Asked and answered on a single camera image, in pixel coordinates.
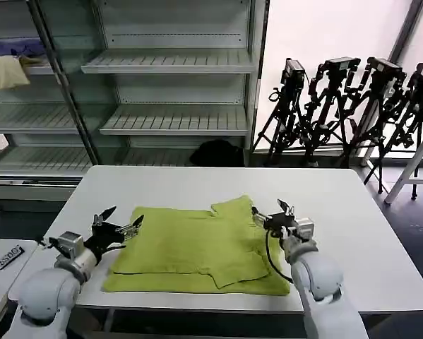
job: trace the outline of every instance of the blue fabric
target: blue fabric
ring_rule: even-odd
[[[45,54],[45,50],[39,39],[24,39],[12,42],[0,41],[0,57],[3,55],[39,57],[43,54]]]

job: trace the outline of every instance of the green towel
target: green towel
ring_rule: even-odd
[[[141,230],[112,265],[104,290],[286,295],[289,285],[268,263],[250,198],[212,209],[137,207],[131,220],[144,214]],[[275,239],[270,248],[279,265]]]

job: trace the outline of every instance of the white stool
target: white stool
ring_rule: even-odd
[[[406,184],[422,184],[423,185],[423,179],[410,177],[412,173],[414,172],[415,168],[422,161],[422,158],[423,158],[423,142],[420,145],[420,147],[418,147],[414,157],[411,160],[409,160],[403,173],[401,173],[400,178],[396,181],[390,193],[387,195],[386,199],[384,200],[385,203],[391,204],[400,193],[402,187]]]

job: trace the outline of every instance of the cable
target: cable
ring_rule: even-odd
[[[268,261],[269,261],[269,264],[271,265],[271,267],[274,269],[275,272],[277,272],[278,275],[280,275],[286,281],[288,281],[291,284],[294,284],[293,283],[293,279],[291,279],[290,277],[287,277],[282,272],[280,272],[280,270],[277,267],[275,267],[275,265],[273,263],[273,260],[270,257],[270,251],[269,251],[269,230],[266,231],[265,245],[266,245],[266,254],[268,255]]]
[[[307,75],[307,72],[305,72],[305,77],[306,77],[307,83],[309,83],[309,87],[310,87],[310,80],[309,80],[309,76]]]

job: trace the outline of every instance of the label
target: label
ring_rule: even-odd
[[[0,270],[2,270],[15,259],[17,259],[23,253],[25,253],[25,251],[21,248],[20,245],[16,245],[15,247],[13,247],[7,254],[4,254],[0,258]]]

